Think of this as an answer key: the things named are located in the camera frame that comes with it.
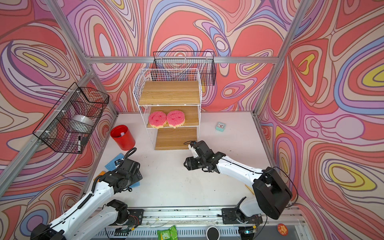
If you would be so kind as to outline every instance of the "orange sticker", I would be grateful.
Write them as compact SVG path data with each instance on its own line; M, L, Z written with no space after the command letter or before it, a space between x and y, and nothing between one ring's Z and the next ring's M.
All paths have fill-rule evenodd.
M282 224L282 223L277 225L277 230L283 236L287 236L288 235L288 228L284 224Z
M105 171L101 171L101 172L99 173L98 176L100 176L100 175L104 175L104 174L105 174Z

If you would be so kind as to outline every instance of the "white wire shelf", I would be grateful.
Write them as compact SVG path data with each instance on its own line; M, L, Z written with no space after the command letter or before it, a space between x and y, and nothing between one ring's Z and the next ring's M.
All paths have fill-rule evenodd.
M142 69L133 96L155 150L185 149L185 141L199 137L202 89L198 69ZM157 129L149 125L152 112L172 110L184 112L183 126L173 129L166 124Z

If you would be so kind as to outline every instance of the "marker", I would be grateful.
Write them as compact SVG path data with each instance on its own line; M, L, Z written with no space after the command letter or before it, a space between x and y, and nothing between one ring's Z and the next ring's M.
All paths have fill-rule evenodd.
M81 137L79 136L79 141L77 141L77 144L78 144L77 152L81 152L81 145L80 145L80 143L81 143Z

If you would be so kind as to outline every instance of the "white table surface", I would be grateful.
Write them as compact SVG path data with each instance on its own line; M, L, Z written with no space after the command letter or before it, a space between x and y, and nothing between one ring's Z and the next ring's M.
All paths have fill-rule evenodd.
M224 132L215 129L217 122L226 124ZM118 199L129 207L219 206L252 196L244 183L227 175L188 171L183 163L192 156L189 150L155 151L140 114L119 114L115 125L120 124L129 128L136 141L137 151L129 158L141 164L143 179L132 192L115 194L107 202ZM251 167L270 166L250 113L202 113L199 140ZM126 151L110 137L94 177L107 171L105 165L119 153Z

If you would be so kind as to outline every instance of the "pink frosted cookie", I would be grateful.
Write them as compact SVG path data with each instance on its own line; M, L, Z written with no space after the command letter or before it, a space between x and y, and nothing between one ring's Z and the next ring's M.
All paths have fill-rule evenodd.
M167 115L162 111L153 112L149 116L148 122L151 127L155 127L157 129L162 128L167 123Z
M170 127L180 127L185 123L185 115L180 110L173 110L167 114L167 122Z

